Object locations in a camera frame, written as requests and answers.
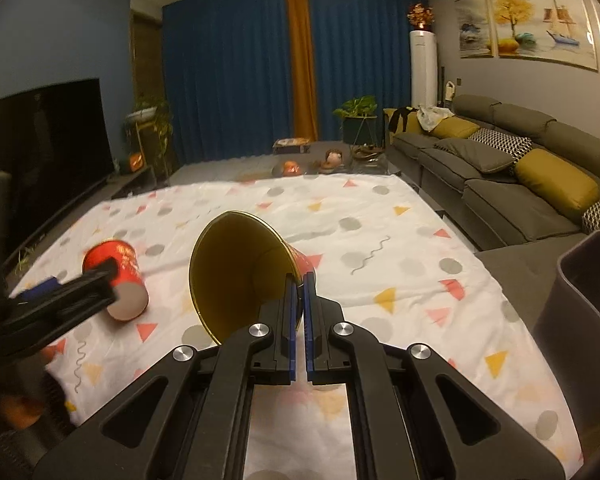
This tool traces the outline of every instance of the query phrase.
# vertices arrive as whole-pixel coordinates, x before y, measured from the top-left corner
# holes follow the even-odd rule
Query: wall
[[[131,0],[131,10],[140,12],[154,20],[162,21],[162,7],[148,0]]]
[[[429,0],[436,13],[440,65],[445,78],[462,78],[457,93],[486,95],[543,111],[600,138],[600,35],[590,0],[585,0],[596,38],[599,72],[524,59],[460,59],[455,0]]]
[[[0,98],[100,78],[109,145],[122,158],[122,124],[134,105],[129,7],[129,0],[1,0]]]

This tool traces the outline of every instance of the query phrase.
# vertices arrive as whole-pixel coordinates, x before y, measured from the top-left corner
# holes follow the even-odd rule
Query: gray sofa
[[[587,173],[600,190],[600,139],[536,110],[474,95],[454,100],[454,111],[485,128],[530,137]],[[435,137],[397,132],[387,155],[438,202],[482,251],[477,254],[531,328],[555,279],[558,257],[586,235],[581,226],[516,183],[509,173],[484,175],[434,147]]]

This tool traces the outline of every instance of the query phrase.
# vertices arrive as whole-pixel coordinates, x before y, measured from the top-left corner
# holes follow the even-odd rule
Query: squiggly line
[[[80,341],[80,344],[78,345],[78,349],[77,349],[77,352],[78,352],[78,354],[80,354],[80,357],[78,357],[75,360],[75,367],[76,368],[74,370],[74,375],[78,378],[78,384],[76,384],[74,386],[74,392],[75,393],[78,393],[78,386],[80,386],[82,384],[82,377],[80,377],[80,375],[78,375],[76,372],[82,368],[82,361],[84,361],[84,359],[87,357],[87,354],[82,351],[82,349],[85,346],[87,346],[87,342],[86,341]]]
[[[386,236],[386,238],[383,238],[382,240],[380,240],[380,247],[378,247],[377,249],[374,249],[373,251],[371,251],[369,253],[369,256],[367,256],[364,260],[362,260],[362,265],[360,267],[357,267],[355,269],[353,269],[351,271],[351,275],[353,276],[353,273],[356,272],[357,270],[360,269],[364,269],[366,267],[366,261],[370,260],[371,258],[374,257],[374,253],[377,253],[378,251],[382,251],[382,249],[384,249],[384,243],[388,240],[391,240],[391,237],[389,235]]]

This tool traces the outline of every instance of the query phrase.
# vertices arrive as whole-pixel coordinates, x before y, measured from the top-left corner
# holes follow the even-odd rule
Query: red cup
[[[118,272],[109,281],[118,300],[107,307],[113,319],[129,321],[140,316],[149,304],[149,294],[138,268],[134,248],[122,240],[106,240],[84,255],[82,272],[98,266],[108,258],[116,261]]]

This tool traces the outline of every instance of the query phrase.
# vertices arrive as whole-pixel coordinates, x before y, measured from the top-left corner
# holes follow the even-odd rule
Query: yellow tree painting
[[[491,0],[501,57],[597,69],[583,0]]]

